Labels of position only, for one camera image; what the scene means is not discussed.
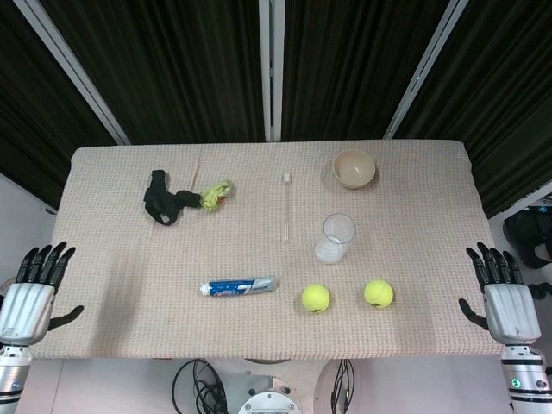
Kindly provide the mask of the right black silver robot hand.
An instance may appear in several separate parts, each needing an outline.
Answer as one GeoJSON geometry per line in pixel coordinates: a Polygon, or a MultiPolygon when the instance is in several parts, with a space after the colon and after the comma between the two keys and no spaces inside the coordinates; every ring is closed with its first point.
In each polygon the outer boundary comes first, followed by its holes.
{"type": "Polygon", "coordinates": [[[466,253],[474,267],[485,314],[476,314],[468,301],[460,298],[464,317],[505,346],[533,344],[541,337],[534,298],[512,254],[482,242],[476,249],[466,248],[466,253]]]}

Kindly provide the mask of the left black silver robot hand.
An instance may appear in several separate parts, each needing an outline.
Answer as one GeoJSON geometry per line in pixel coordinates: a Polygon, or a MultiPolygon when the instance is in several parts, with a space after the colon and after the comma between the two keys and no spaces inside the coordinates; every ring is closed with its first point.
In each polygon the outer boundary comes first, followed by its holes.
{"type": "Polygon", "coordinates": [[[0,345],[25,348],[47,332],[69,324],[84,311],[78,305],[53,317],[52,311],[70,259],[76,252],[63,241],[57,246],[32,248],[22,259],[14,283],[0,305],[0,345]]]}

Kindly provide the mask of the yellow tennis ball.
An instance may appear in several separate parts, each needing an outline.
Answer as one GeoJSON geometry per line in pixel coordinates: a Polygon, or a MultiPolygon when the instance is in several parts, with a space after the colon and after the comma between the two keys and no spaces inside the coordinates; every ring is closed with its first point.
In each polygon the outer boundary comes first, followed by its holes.
{"type": "Polygon", "coordinates": [[[329,290],[321,284],[306,286],[301,294],[303,307],[312,313],[326,311],[330,304],[329,290]]]}
{"type": "Polygon", "coordinates": [[[394,293],[388,282],[383,279],[374,279],[366,284],[363,296],[371,306],[385,308],[392,303],[394,293]]]}

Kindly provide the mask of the clear plastic cup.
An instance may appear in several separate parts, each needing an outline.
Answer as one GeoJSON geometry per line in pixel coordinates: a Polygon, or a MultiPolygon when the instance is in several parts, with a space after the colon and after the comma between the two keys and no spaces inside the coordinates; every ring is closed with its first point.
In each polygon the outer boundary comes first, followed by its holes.
{"type": "Polygon", "coordinates": [[[314,249],[316,258],[324,264],[340,262],[356,235],[357,227],[350,216],[343,213],[327,216],[323,222],[323,233],[314,249]]]}

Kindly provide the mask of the black device with cyan light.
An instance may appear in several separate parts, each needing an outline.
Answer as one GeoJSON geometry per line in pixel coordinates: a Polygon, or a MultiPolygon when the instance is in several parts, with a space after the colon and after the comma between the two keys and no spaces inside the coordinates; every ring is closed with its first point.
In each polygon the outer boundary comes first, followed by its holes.
{"type": "Polygon", "coordinates": [[[531,269],[552,264],[552,207],[530,206],[505,219],[505,235],[531,269]]]}

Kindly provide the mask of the black curtain panel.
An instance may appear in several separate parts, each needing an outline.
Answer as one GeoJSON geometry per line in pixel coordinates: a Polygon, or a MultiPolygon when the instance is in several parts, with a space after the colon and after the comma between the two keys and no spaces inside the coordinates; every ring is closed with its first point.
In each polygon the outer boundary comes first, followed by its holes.
{"type": "Polygon", "coordinates": [[[0,0],[0,173],[58,208],[81,147],[114,140],[12,0],[0,0]]]}
{"type": "Polygon", "coordinates": [[[552,0],[468,0],[398,139],[463,144],[492,217],[552,180],[552,0]]]}
{"type": "Polygon", "coordinates": [[[262,142],[258,0],[41,0],[135,145],[262,142]]]}
{"type": "Polygon", "coordinates": [[[449,0],[286,0],[282,141],[379,140],[449,0]]]}

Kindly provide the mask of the blue white toothpaste tube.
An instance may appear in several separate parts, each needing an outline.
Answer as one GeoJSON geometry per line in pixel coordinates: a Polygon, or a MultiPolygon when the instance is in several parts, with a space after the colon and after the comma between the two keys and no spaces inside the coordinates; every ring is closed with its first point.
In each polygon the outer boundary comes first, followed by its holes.
{"type": "Polygon", "coordinates": [[[256,293],[272,292],[277,287],[273,277],[256,279],[229,279],[203,283],[199,291],[208,297],[233,297],[256,293]]]}

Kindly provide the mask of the beige bowl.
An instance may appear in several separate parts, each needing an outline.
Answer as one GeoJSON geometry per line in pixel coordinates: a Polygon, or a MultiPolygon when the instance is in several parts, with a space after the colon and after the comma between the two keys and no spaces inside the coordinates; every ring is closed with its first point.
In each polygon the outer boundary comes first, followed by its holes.
{"type": "Polygon", "coordinates": [[[370,155],[361,150],[345,150],[334,158],[332,170],[341,186],[360,189],[375,177],[376,164],[370,155]]]}

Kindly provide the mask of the pink waffle-weave tablecloth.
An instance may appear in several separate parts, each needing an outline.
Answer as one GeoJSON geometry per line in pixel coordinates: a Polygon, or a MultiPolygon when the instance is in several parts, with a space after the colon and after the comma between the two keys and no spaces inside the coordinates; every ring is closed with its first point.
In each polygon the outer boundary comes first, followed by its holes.
{"type": "Polygon", "coordinates": [[[482,312],[466,248],[492,235],[458,141],[84,147],[71,160],[53,242],[75,247],[53,312],[85,307],[34,347],[45,358],[335,359],[497,354],[462,314],[482,312]],[[361,150],[373,180],[348,189],[332,163],[361,150]],[[283,173],[290,185],[284,241],[283,173]],[[214,212],[200,193],[229,179],[214,212]],[[327,216],[357,235],[343,259],[315,256],[327,216]],[[272,292],[203,296],[203,283],[273,277],[272,292]],[[383,279],[378,308],[363,296],[383,279]],[[327,310],[307,311],[303,289],[324,285],[327,310]]]}

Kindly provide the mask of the yellow-green snack wrapper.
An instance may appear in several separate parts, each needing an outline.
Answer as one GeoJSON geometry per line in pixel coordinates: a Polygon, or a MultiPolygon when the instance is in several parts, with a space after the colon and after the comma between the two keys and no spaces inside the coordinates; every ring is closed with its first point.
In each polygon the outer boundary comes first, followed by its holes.
{"type": "Polygon", "coordinates": [[[234,190],[234,184],[229,179],[224,179],[219,183],[214,184],[208,190],[200,193],[200,205],[208,211],[216,211],[223,201],[234,190]]]}

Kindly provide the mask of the clear glass test tube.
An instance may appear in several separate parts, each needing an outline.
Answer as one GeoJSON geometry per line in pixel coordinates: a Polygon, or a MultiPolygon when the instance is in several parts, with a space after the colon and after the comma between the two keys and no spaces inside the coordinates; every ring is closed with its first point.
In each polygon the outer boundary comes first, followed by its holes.
{"type": "Polygon", "coordinates": [[[284,184],[284,241],[290,240],[290,185],[292,183],[292,175],[289,172],[284,172],[282,175],[284,184]]]}

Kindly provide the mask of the silver robot torso base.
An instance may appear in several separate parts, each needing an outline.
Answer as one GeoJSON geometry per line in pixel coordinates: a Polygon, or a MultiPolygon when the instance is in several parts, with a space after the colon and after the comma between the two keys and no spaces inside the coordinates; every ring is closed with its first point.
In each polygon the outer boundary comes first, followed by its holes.
{"type": "Polygon", "coordinates": [[[303,414],[299,396],[284,379],[253,375],[236,414],[303,414]]]}

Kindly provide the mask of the white frame post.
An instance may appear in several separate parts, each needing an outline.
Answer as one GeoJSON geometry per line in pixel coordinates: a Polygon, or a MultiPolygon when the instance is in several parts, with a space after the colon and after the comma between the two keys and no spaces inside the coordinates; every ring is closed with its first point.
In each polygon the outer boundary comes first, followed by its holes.
{"type": "Polygon", "coordinates": [[[112,140],[119,146],[129,146],[131,140],[127,137],[109,105],[105,102],[40,0],[12,0],[12,2],[72,82],[98,121],[104,126],[112,140]]]}
{"type": "Polygon", "coordinates": [[[444,10],[443,15],[437,24],[436,29],[431,36],[413,75],[411,76],[411,80],[398,103],[398,107],[393,113],[392,119],[386,128],[386,132],[382,136],[383,140],[391,140],[397,134],[402,121],[405,119],[405,116],[414,103],[424,84],[424,81],[429,76],[433,65],[447,43],[468,3],[469,0],[448,1],[447,8],[444,10]]]}
{"type": "Polygon", "coordinates": [[[282,141],[286,0],[258,0],[261,92],[266,142],[282,141]]]}

